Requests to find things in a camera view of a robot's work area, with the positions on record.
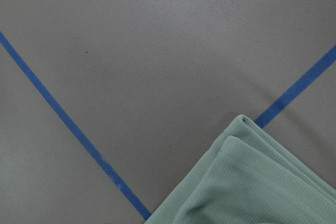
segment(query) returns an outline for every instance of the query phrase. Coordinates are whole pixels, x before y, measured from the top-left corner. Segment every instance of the textured fabric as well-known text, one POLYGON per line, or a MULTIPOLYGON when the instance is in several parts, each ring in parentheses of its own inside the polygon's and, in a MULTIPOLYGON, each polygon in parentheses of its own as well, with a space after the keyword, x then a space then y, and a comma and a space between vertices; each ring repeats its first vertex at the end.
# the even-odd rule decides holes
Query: textured fabric
POLYGON ((335 224, 336 191, 239 115, 145 222, 154 223, 335 224))

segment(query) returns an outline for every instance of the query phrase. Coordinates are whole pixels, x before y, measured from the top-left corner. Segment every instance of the blue tape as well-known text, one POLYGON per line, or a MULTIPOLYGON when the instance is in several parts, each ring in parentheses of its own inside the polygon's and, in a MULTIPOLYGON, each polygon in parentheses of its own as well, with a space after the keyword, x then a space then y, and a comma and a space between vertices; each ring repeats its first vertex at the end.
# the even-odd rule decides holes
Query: blue tape
POLYGON ((289 105, 306 87, 311 85, 328 67, 336 61, 336 45, 315 63, 299 80, 297 80, 285 93, 282 94, 267 110, 265 110, 255 123, 265 127, 284 108, 289 105))
POLYGON ((49 103, 52 109, 58 114, 65 125, 71 130, 78 141, 84 146, 84 148, 90 153, 93 159, 100 165, 104 172, 110 177, 120 191, 126 196, 130 203, 136 208, 141 216, 147 220, 151 213, 147 210, 139 198, 132 192, 128 185, 122 180, 122 178, 114 171, 112 166, 107 163, 90 140, 84 135, 80 128, 74 123, 74 121, 68 116, 64 109, 58 104, 55 98, 49 93, 42 82, 32 72, 29 66, 24 62, 21 56, 10 45, 6 37, 0 31, 0 42, 7 50, 12 59, 18 64, 23 73, 28 77, 36 89, 40 92, 43 98, 49 103))

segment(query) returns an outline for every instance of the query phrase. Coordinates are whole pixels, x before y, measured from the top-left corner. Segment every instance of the cloth fold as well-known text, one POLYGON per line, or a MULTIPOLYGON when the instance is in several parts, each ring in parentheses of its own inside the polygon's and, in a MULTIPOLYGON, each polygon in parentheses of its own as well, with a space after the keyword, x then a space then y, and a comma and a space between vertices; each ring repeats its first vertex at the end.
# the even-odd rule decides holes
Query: cloth fold
POLYGON ((336 190, 237 116, 145 224, 335 224, 336 190))

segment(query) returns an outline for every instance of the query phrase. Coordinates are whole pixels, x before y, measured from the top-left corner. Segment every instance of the gray floor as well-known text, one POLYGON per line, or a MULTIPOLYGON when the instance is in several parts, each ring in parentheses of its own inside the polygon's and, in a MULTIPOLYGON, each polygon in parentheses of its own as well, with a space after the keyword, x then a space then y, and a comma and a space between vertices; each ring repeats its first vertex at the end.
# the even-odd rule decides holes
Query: gray floor
MULTIPOLYGON (((336 42, 335 0, 0 0, 0 29, 150 211, 336 42)), ((336 66, 265 130, 336 188, 336 66)), ((0 47, 0 223, 143 223, 0 47)))

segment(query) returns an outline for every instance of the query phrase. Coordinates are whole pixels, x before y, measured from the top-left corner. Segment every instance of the mint green fabric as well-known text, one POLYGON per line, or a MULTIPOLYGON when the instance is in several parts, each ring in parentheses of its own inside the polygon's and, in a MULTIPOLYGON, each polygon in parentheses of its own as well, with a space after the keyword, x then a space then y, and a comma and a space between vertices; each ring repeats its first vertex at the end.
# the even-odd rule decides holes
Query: mint green fabric
POLYGON ((145 222, 172 223, 335 224, 336 191, 239 115, 145 222))

